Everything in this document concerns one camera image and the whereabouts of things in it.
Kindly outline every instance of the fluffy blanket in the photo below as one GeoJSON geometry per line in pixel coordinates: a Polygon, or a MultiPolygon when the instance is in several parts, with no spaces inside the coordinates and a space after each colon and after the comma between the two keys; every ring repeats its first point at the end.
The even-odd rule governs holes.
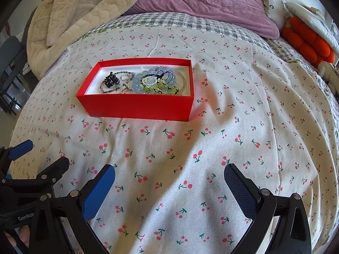
{"type": "Polygon", "coordinates": [[[27,56],[41,79],[67,46],[126,12],[137,0],[43,0],[28,30],[27,56]]]}

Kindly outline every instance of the orange plush toy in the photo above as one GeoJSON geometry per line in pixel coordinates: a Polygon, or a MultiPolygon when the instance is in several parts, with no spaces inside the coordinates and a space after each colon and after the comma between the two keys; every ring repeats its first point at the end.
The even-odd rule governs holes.
{"type": "Polygon", "coordinates": [[[328,43],[298,17],[290,19],[292,28],[284,27],[282,36],[314,67],[326,61],[334,63],[334,53],[328,43]]]}

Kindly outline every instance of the purple pillow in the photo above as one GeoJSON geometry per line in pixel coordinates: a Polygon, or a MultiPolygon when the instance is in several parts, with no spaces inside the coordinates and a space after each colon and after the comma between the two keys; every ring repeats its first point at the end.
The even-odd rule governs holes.
{"type": "Polygon", "coordinates": [[[279,37],[263,0],[138,0],[125,15],[145,12],[182,12],[248,28],[265,38],[279,37]]]}

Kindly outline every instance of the checkered fabric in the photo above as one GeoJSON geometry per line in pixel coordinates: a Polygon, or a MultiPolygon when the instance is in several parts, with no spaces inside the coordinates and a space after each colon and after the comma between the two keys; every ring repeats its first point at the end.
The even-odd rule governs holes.
{"type": "Polygon", "coordinates": [[[274,51],[263,40],[263,38],[246,28],[242,28],[230,23],[193,17],[185,13],[177,12],[153,12],[121,16],[106,24],[92,29],[89,33],[84,35],[82,39],[95,33],[104,32],[108,29],[138,26],[169,26],[215,32],[224,36],[245,40],[274,54],[274,51]]]}
{"type": "Polygon", "coordinates": [[[285,62],[290,60],[299,60],[305,69],[318,73],[318,70],[313,67],[299,52],[297,52],[284,38],[279,37],[277,40],[266,39],[266,42],[275,54],[285,62]]]}
{"type": "Polygon", "coordinates": [[[31,70],[31,67],[29,66],[28,62],[26,62],[25,66],[23,66],[22,74],[25,75],[25,74],[28,73],[30,70],[31,70]]]}

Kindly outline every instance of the white sheet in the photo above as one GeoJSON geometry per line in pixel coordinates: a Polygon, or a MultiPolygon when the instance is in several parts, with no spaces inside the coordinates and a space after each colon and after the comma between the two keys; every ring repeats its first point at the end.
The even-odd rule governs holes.
{"type": "Polygon", "coordinates": [[[298,64],[216,33],[108,30],[69,46],[39,83],[11,141],[31,139],[35,147],[11,173],[34,178],[67,156],[70,169],[55,185],[64,196],[112,164],[116,181],[90,223],[110,253],[230,253],[250,224],[223,180],[224,166],[235,163],[261,188],[302,196],[315,250],[338,213],[336,127],[316,79],[298,64]],[[90,66],[136,56],[192,60],[189,122],[87,115],[74,95],[90,66]]]}

